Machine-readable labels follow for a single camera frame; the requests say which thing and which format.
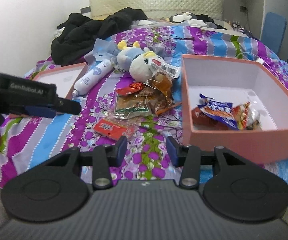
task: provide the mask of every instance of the barcode sticker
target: barcode sticker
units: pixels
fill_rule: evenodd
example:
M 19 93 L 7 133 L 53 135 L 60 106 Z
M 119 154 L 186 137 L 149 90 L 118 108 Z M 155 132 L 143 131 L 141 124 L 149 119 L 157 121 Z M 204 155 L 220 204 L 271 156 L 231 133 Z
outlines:
M 170 72 L 171 74 L 175 74 L 176 73 L 176 69 L 172 69 L 172 68 L 168 68 L 168 70 L 167 70 L 168 72 Z
M 180 68 L 167 64 L 165 62 L 160 62 L 157 59 L 149 59 L 148 62 L 149 69 L 153 72 L 153 75 L 155 75 L 158 71 L 164 71 L 168 75 L 171 76 L 171 78 L 178 78 L 180 74 Z

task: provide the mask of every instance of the open box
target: open box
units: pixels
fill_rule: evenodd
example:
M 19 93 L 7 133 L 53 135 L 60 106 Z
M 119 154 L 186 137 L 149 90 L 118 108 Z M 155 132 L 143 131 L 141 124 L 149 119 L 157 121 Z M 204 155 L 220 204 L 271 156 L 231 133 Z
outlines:
M 61 98 L 71 100 L 72 91 L 74 89 L 76 81 L 85 75 L 87 69 L 87 64 L 83 62 L 79 64 L 41 71 L 34 77 L 33 80 L 46 84 L 55 84 L 57 95 Z M 9 114 L 9 117 L 27 117 L 27 115 Z
M 262 130 L 199 130 L 191 110 L 199 94 L 234 106 L 250 101 L 260 113 Z M 255 163 L 288 158 L 288 90 L 258 62 L 183 55 L 183 143 L 213 150 L 225 146 Z

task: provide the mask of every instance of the bed frame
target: bed frame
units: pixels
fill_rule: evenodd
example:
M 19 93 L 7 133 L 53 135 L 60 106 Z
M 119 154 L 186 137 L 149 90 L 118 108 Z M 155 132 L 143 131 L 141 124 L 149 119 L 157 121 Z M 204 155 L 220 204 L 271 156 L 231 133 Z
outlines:
M 222 20 L 223 14 L 223 0 L 90 0 L 90 5 L 92 18 L 99 20 L 125 7 L 140 8 L 149 18 L 191 12 Z

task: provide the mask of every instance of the cable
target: cable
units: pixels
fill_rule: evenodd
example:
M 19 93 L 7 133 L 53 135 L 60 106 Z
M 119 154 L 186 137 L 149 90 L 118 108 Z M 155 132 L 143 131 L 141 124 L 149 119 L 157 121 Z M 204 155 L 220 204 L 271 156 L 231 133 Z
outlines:
M 251 33 L 252 31 L 250 30 L 249 17 L 248 17 L 248 9 L 246 9 L 246 17 L 247 17 L 248 28 L 249 28 L 249 31 L 250 31 L 250 33 Z
M 251 52 L 242 52 L 242 53 L 240 53 L 240 54 L 238 54 L 237 56 L 236 56 L 236 58 L 238 58 L 240 55 L 242 55 L 242 54 L 252 54 L 253 56 L 255 56 L 255 57 L 257 57 L 257 58 L 260 58 L 268 67 L 269 67 L 269 69 L 272 71 L 272 72 L 274 72 L 273 70 L 272 70 L 272 68 L 271 68 L 271 66 L 269 66 L 266 62 L 265 62 L 265 60 L 263 60 L 261 57 L 259 57 L 258 55 L 255 55 L 255 54 L 253 54 L 253 53 L 251 53 Z

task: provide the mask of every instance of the spray can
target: spray can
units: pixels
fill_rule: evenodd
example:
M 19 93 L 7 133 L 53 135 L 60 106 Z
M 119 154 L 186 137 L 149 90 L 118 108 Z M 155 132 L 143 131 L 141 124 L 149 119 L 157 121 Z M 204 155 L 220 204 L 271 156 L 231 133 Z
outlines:
M 72 96 L 83 96 L 90 91 L 104 76 L 113 70 L 109 59 L 103 60 L 88 73 L 82 76 L 74 85 Z

